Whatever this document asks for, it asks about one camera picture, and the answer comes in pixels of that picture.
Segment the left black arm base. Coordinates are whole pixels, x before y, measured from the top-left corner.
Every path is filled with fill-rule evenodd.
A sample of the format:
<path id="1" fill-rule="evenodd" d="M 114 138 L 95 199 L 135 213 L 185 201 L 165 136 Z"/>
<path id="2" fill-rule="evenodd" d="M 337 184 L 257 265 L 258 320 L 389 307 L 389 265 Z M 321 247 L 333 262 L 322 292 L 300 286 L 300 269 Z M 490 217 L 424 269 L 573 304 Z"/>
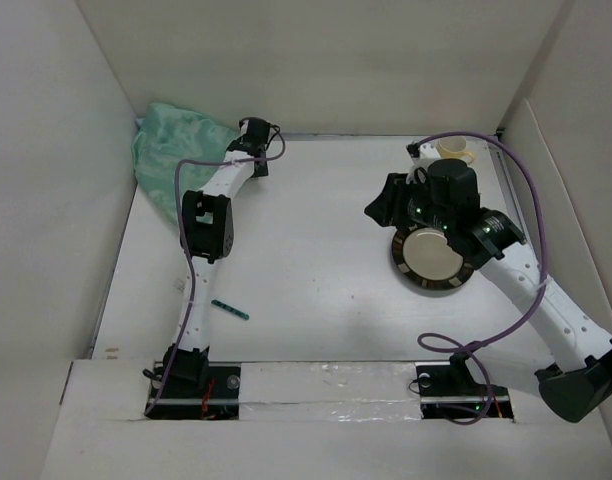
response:
<path id="1" fill-rule="evenodd" d="M 209 351 L 167 350 L 142 371 L 150 382 L 145 416 L 152 420 L 221 421 L 239 418 L 242 365 L 208 359 Z"/>

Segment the green patterned cloth napkin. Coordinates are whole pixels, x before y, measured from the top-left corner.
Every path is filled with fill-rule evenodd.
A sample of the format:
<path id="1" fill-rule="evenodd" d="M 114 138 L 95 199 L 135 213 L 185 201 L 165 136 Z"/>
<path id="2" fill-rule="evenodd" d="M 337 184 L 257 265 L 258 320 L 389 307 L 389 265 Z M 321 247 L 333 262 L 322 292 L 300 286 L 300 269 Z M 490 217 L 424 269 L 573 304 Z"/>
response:
<path id="1" fill-rule="evenodd" d="M 173 226 L 177 224 L 174 177 L 177 164 L 199 161 L 181 170 L 180 190 L 201 189 L 217 171 L 225 150 L 238 132 L 211 118 L 154 102 L 147 109 L 132 144 L 137 183 L 152 205 Z"/>

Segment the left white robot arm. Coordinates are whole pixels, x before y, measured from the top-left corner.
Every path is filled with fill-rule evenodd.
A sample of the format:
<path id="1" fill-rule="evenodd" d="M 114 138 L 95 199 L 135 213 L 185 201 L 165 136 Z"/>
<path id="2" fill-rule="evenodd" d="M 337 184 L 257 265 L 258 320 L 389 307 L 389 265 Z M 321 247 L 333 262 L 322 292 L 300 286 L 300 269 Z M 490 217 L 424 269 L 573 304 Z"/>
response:
<path id="1" fill-rule="evenodd" d="M 184 159 L 175 169 L 175 206 L 189 279 L 176 337 L 163 360 L 162 380 L 174 379 L 176 387 L 191 397 L 208 387 L 208 310 L 220 262 L 234 244 L 233 200 L 245 182 L 267 176 L 268 163 L 286 150 L 276 124 L 246 117 L 239 121 L 239 128 L 223 160 L 214 165 L 213 176 L 199 189 L 181 189 L 182 169 L 187 165 L 208 167 L 208 162 Z"/>

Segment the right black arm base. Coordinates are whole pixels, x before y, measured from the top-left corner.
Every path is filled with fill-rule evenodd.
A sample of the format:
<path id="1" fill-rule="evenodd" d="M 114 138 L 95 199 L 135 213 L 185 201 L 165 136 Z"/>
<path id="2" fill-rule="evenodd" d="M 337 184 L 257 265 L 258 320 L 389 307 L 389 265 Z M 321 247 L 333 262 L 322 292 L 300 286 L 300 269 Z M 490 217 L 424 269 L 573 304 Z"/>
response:
<path id="1" fill-rule="evenodd" d="M 453 423 L 469 423 L 480 415 L 485 418 L 514 419 L 509 392 L 492 386 L 488 394 L 483 381 L 474 380 L 464 360 L 421 361 L 415 363 L 415 377 L 408 390 L 419 396 L 424 420 L 443 419 Z"/>

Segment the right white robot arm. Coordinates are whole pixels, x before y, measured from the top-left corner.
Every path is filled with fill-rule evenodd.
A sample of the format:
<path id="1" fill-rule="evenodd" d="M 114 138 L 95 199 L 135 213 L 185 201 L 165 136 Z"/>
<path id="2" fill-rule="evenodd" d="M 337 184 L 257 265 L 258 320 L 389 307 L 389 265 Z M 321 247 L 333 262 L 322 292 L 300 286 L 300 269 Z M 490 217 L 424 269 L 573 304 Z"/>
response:
<path id="1" fill-rule="evenodd" d="M 530 324 L 554 362 L 534 371 L 529 385 L 551 411 L 578 423 L 612 395 L 612 336 L 549 276 L 545 252 L 534 253 L 505 214 L 481 206 L 476 173 L 464 161 L 440 159 L 410 174 L 389 174 L 364 212 L 400 233 L 422 228 L 441 233 L 461 259 L 457 279 L 480 271 L 522 311 L 513 325 L 487 339 L 449 342 L 444 351 L 454 390 L 469 394 L 483 384 L 491 396 L 491 373 L 477 352 Z"/>

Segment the dark rimmed cream plate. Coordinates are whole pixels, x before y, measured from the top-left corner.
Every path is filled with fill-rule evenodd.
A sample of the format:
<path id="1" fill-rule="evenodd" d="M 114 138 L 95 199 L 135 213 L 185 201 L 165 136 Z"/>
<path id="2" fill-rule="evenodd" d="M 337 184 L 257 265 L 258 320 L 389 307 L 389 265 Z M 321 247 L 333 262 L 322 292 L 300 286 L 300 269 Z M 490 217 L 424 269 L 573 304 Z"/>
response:
<path id="1" fill-rule="evenodd" d="M 428 227 L 396 230 L 390 256 L 400 279 L 425 296 L 451 295 L 474 274 L 474 268 L 449 247 L 444 234 Z"/>

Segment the yellow cup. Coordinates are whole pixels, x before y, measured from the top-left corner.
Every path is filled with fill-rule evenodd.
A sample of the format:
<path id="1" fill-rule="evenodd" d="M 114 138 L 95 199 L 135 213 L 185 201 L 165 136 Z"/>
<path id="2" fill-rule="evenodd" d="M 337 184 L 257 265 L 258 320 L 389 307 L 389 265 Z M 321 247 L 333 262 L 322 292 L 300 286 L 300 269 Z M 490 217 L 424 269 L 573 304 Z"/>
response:
<path id="1" fill-rule="evenodd" d="M 475 154 L 468 150 L 467 140 L 463 136 L 441 138 L 436 142 L 436 149 L 442 159 L 458 159 L 466 164 L 475 161 Z"/>

